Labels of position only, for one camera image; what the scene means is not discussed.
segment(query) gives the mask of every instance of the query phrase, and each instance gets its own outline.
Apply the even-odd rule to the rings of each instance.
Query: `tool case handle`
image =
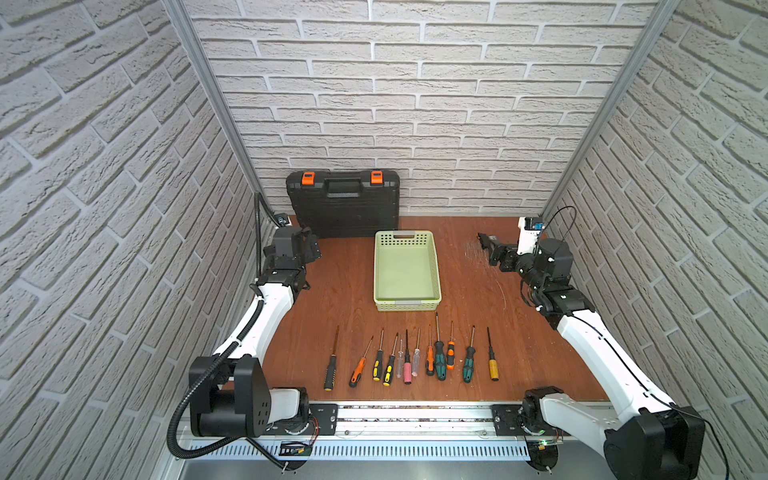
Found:
[[[328,198],[359,197],[362,191],[362,180],[360,177],[326,178],[323,191]]]

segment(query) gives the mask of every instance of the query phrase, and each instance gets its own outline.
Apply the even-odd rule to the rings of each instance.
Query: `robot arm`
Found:
[[[264,249],[266,268],[252,288],[248,310],[212,356],[199,356],[189,368],[190,390],[174,411],[167,445],[178,458],[206,455],[238,438],[258,437],[275,425],[300,432],[309,422],[305,389],[270,389],[261,363],[272,337],[301,290],[309,288],[306,265],[320,258],[317,237],[309,229],[279,227]],[[233,381],[234,388],[223,388]],[[189,406],[195,436],[224,437],[207,447],[182,449],[176,431]]]
[[[544,387],[525,393],[522,427],[532,435],[546,426],[569,432],[603,455],[619,480],[695,478],[703,420],[691,407],[673,406],[672,398],[651,382],[608,332],[590,300],[570,285],[573,256],[568,244],[539,240],[544,227],[540,218],[520,218],[518,225],[520,239],[515,245],[478,234],[489,263],[521,275],[535,309],[574,347],[617,413],[617,418],[606,418],[562,390]]]

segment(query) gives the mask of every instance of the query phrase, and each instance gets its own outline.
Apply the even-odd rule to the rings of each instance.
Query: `white brick wallpaper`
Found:
[[[537,214],[653,2],[186,0],[272,204],[392,168],[403,214]]]
[[[148,478],[253,195],[161,2],[0,18],[0,478]]]
[[[767,15],[683,0],[563,202],[576,285],[743,480],[768,478]],[[723,477],[710,433],[702,462]]]

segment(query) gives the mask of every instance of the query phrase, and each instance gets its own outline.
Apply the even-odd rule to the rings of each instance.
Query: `cable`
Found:
[[[715,431],[715,428],[714,428],[714,426],[712,425],[712,422],[710,422],[709,420],[705,419],[704,417],[701,417],[701,416],[698,416],[698,415],[694,415],[693,413],[685,412],[684,410],[681,410],[681,409],[677,408],[676,406],[672,406],[672,405],[671,405],[671,404],[669,404],[669,403],[666,403],[666,402],[662,402],[661,400],[659,400],[659,398],[658,398],[657,396],[655,396],[653,393],[650,393],[650,390],[649,390],[649,389],[648,389],[648,388],[645,386],[645,384],[643,384],[643,383],[640,381],[640,379],[639,379],[639,378],[638,378],[638,377],[637,377],[637,376],[634,374],[634,372],[632,371],[632,369],[631,369],[631,368],[629,368],[629,365],[627,365],[627,363],[624,361],[624,359],[622,359],[622,358],[621,358],[621,355],[619,355],[619,352],[617,352],[617,351],[616,351],[616,349],[614,348],[614,346],[613,346],[613,345],[611,345],[611,342],[609,342],[609,341],[608,341],[608,339],[607,339],[607,338],[605,338],[605,336],[604,336],[602,333],[600,333],[600,331],[599,331],[598,329],[594,328],[594,326],[592,326],[592,325],[591,325],[591,324],[590,324],[590,323],[589,323],[587,320],[584,320],[584,319],[582,319],[582,318],[579,318],[579,317],[577,317],[576,315],[574,315],[573,313],[572,313],[572,314],[570,314],[570,315],[568,315],[568,316],[570,316],[570,317],[573,317],[573,318],[575,318],[576,320],[580,320],[580,321],[581,321],[581,322],[583,322],[585,325],[588,325],[588,326],[589,326],[590,328],[592,328],[592,329],[593,329],[595,332],[597,332],[597,334],[600,336],[600,339],[601,339],[601,340],[604,340],[604,341],[607,343],[607,345],[608,345],[608,346],[611,348],[611,350],[613,350],[613,351],[614,351],[614,353],[616,354],[616,357],[618,357],[618,358],[619,358],[619,361],[621,361],[621,364],[622,364],[622,365],[624,365],[624,368],[625,368],[625,369],[627,369],[627,371],[628,371],[628,372],[629,372],[629,373],[630,373],[630,374],[631,374],[631,375],[634,377],[634,379],[635,379],[635,380],[637,380],[637,383],[640,385],[640,387],[642,387],[642,388],[643,388],[643,390],[645,390],[646,392],[648,392],[648,395],[649,395],[651,398],[655,399],[655,400],[656,400],[657,402],[659,402],[661,405],[664,405],[664,406],[666,406],[667,408],[674,410],[675,412],[678,412],[678,413],[680,413],[680,414],[682,414],[682,415],[688,415],[689,417],[691,417],[691,418],[693,418],[693,419],[697,419],[697,420],[700,420],[700,421],[702,421],[702,422],[704,422],[704,423],[706,423],[707,425],[709,425],[709,426],[710,426],[710,431],[712,432],[712,436],[715,438],[715,443],[717,443],[717,447],[720,449],[720,454],[722,454],[722,456],[723,456],[723,463],[725,463],[725,480],[728,480],[728,478],[730,477],[730,466],[728,465],[728,457],[726,457],[726,455],[725,455],[725,449],[723,448],[723,444],[722,444],[722,443],[720,443],[720,438],[718,438],[718,437],[717,437],[717,432]]]
[[[275,465],[280,470],[283,470],[284,472],[292,472],[293,470],[296,470],[297,468],[299,468],[299,467],[291,467],[290,466],[290,461],[285,462],[285,463],[280,463],[280,460],[275,458],[274,455],[269,453],[263,446],[261,446],[261,444],[259,442],[257,442],[256,440],[252,439],[251,437],[246,437],[245,439],[246,439],[246,442],[250,443],[256,450],[259,451],[259,453],[261,455],[264,455],[264,457],[267,460],[272,462],[272,465]]]
[[[565,234],[562,237],[562,240],[560,242],[560,245],[556,249],[554,249],[554,252],[552,252],[552,258],[557,258],[555,255],[558,254],[558,250],[560,250],[560,247],[563,246],[563,243],[565,243],[565,237],[568,236],[568,234],[571,232],[571,228],[573,228],[574,223],[576,223],[576,216],[578,215],[578,209],[574,207],[573,205],[567,205],[566,207],[561,208],[560,210],[563,210],[564,208],[571,207],[574,209],[574,217],[571,219],[571,224],[568,225],[568,229],[565,231]]]
[[[545,232],[545,231],[547,231],[547,229],[549,228],[549,226],[550,226],[550,225],[552,225],[552,222],[554,221],[554,219],[556,218],[556,216],[557,216],[557,215],[558,215],[560,212],[562,212],[563,210],[566,210],[566,209],[568,209],[568,208],[572,208],[572,209],[576,210],[576,207],[574,207],[573,205],[566,205],[565,207],[562,207],[560,210],[558,210],[558,211],[554,212],[554,215],[552,215],[552,218],[551,218],[551,219],[549,219],[549,221],[547,222],[547,224],[546,224],[546,225],[544,225],[544,228],[542,228],[542,229],[541,229],[541,233],[539,233],[538,237],[539,237],[539,238],[541,238],[541,236],[542,236],[542,235],[544,235],[544,232]]]
[[[243,327],[243,329],[240,331],[240,333],[237,334],[237,339],[239,341],[242,341],[243,338],[245,338],[245,335],[248,334],[250,329],[253,327],[253,324],[256,323],[256,320],[259,318],[259,315],[261,314],[261,310],[264,308],[264,300],[259,300],[258,305],[256,306],[256,311],[253,312],[253,315],[248,320],[248,323]],[[230,358],[230,354],[235,351],[235,349],[239,346],[239,342],[232,342],[230,345],[219,355],[213,363],[210,364],[210,366],[205,369],[202,375],[197,378],[197,381],[190,387],[189,390],[187,390],[187,393],[184,394],[184,397],[182,397],[181,402],[179,402],[178,406],[174,410],[174,414],[170,416],[170,422],[168,424],[168,430],[166,433],[166,443],[168,445],[168,451],[176,458],[183,458],[183,459],[189,459],[189,458],[197,458],[201,457],[203,455],[206,455],[208,453],[211,453],[215,450],[220,449],[221,447],[225,446],[228,443],[234,442],[237,440],[237,437],[225,437],[221,440],[217,440],[214,443],[211,443],[209,445],[205,445],[204,447],[200,447],[198,449],[193,450],[187,450],[181,447],[179,445],[178,440],[176,439],[176,433],[179,428],[179,422],[181,421],[181,416],[184,414],[184,410],[187,409],[187,406],[190,404],[190,401],[192,400],[192,396],[197,391],[197,389],[200,388],[200,386],[208,380],[209,377],[211,377],[216,370],[221,366],[222,363],[224,363],[225,360],[228,360]]]
[[[525,282],[525,280],[523,280],[523,279],[520,279],[520,298],[522,298],[522,299],[523,299],[523,301],[525,302],[525,305],[528,305],[528,306],[530,306],[531,308],[536,308],[536,307],[535,307],[535,305],[531,305],[531,304],[528,302],[528,299],[527,299],[527,298],[525,298],[525,295],[523,295],[523,283],[524,283],[524,282]]]
[[[656,401],[659,402],[661,405],[667,406],[668,408],[673,409],[675,412],[681,413],[683,415],[688,415],[693,419],[701,420],[702,422],[710,426],[710,430],[712,431],[712,436],[715,438],[715,443],[717,443],[717,447],[720,449],[720,454],[723,456],[723,463],[725,463],[725,480],[728,480],[728,478],[730,477],[730,465],[728,465],[728,457],[725,456],[725,449],[723,448],[723,444],[720,443],[720,439],[717,438],[717,433],[715,432],[715,427],[714,425],[712,425],[712,422],[705,419],[704,417],[694,415],[693,413],[686,412],[682,409],[677,408],[676,406],[670,405],[669,403],[662,402],[653,393],[651,393],[650,396],[656,399]]]

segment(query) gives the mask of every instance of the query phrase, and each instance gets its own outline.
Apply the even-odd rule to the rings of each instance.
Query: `screwdriver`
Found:
[[[333,390],[333,383],[336,381],[336,344],[339,342],[339,326],[336,326],[336,339],[333,340],[333,353],[331,353],[331,360],[328,362],[328,369],[326,370],[326,382],[323,388],[326,392]]]
[[[432,346],[432,326],[429,326],[429,343],[427,343],[427,375],[435,375],[435,350]]]
[[[411,372],[411,375],[418,376],[419,375],[419,360],[420,360],[420,351],[419,351],[419,342],[422,339],[422,327],[419,327],[419,334],[416,336],[416,348],[413,350],[413,371]]]
[[[488,349],[490,350],[488,355],[491,357],[488,360],[488,371],[491,373],[491,380],[498,382],[498,364],[496,363],[496,355],[494,355],[493,346],[491,345],[491,329],[487,326],[485,329],[488,330]]]
[[[392,383],[392,368],[395,366],[395,348],[397,347],[397,337],[399,333],[395,334],[395,342],[392,344],[392,355],[389,356],[389,362],[386,364],[386,373],[384,374],[384,386],[389,386]]]
[[[403,367],[403,360],[405,357],[402,354],[402,337],[400,338],[400,351],[397,352],[397,363],[395,364],[395,368],[397,369],[397,378],[402,378],[402,367]]]
[[[453,343],[453,320],[451,320],[451,338],[448,339],[448,359],[445,363],[448,364],[448,370],[453,370],[453,364],[456,359],[456,344]]]
[[[376,352],[376,363],[373,364],[373,379],[380,381],[384,375],[384,329],[382,329],[382,339],[379,341],[379,351]]]
[[[435,370],[437,370],[437,380],[445,380],[445,354],[442,352],[443,343],[440,341],[440,319],[435,312],[435,326],[437,329],[437,342],[435,342]]]
[[[464,383],[472,381],[472,374],[475,373],[475,349],[472,344],[475,342],[475,326],[472,326],[472,339],[467,347],[467,358],[464,359]]]
[[[352,378],[349,379],[349,386],[352,388],[355,388],[357,386],[357,382],[360,381],[360,376],[362,375],[362,368],[366,366],[366,355],[368,355],[368,349],[371,348],[371,342],[373,341],[373,335],[371,335],[371,340],[368,341],[368,346],[366,347],[366,352],[363,353],[362,358],[357,363],[357,368],[354,372],[352,372]]]
[[[408,351],[408,329],[406,329],[406,364],[405,364],[405,372],[403,375],[405,376],[404,380],[406,381],[406,385],[411,384],[411,354]]]

